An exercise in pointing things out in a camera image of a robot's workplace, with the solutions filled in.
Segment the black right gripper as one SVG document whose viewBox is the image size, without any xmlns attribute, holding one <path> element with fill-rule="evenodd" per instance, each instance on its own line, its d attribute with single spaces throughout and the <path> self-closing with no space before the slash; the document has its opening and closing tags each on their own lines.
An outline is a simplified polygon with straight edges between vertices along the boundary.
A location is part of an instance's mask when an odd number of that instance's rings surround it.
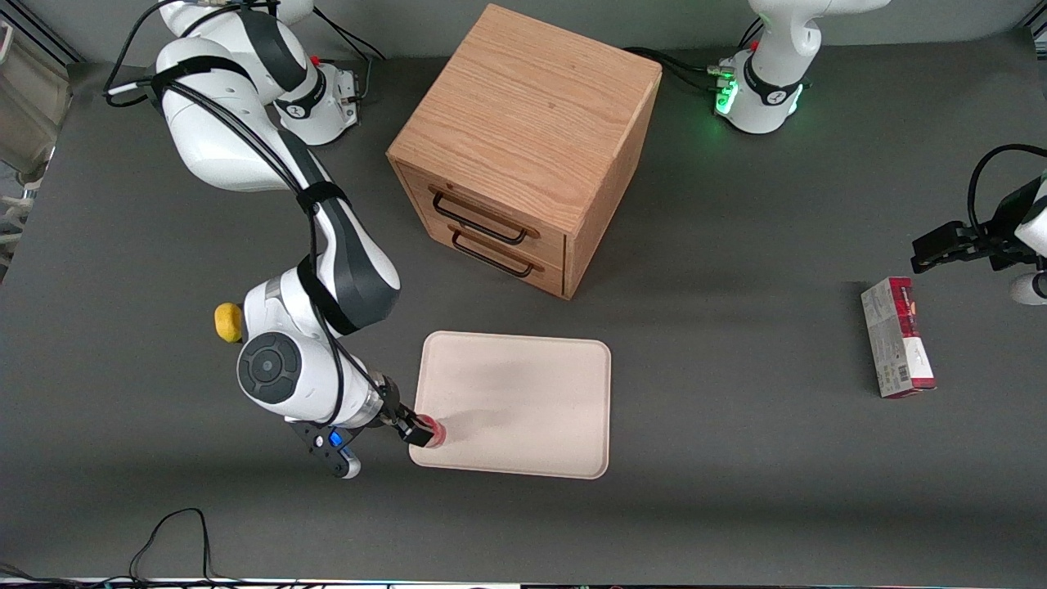
<svg viewBox="0 0 1047 589">
<path fill-rule="evenodd" d="M 437 420 L 415 414 L 415 411 L 402 402 L 398 386 L 384 373 L 374 373 L 371 383 L 376 385 L 376 392 L 381 400 L 381 408 L 371 420 L 373 428 L 392 426 L 404 443 L 415 447 L 427 447 L 435 440 L 435 433 L 440 433 L 440 424 Z"/>
</svg>

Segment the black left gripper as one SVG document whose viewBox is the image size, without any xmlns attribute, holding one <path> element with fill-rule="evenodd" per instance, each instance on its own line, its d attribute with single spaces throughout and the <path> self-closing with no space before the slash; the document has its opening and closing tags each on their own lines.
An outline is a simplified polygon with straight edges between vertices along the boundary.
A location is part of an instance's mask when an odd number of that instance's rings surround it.
<svg viewBox="0 0 1047 589">
<path fill-rule="evenodd" d="M 992 271 L 1018 265 L 1045 267 L 1045 231 L 1032 223 L 1045 220 L 1043 180 L 1032 180 L 1000 201 L 994 216 L 978 228 L 950 221 L 912 242 L 916 275 L 953 262 L 990 259 Z"/>
</svg>

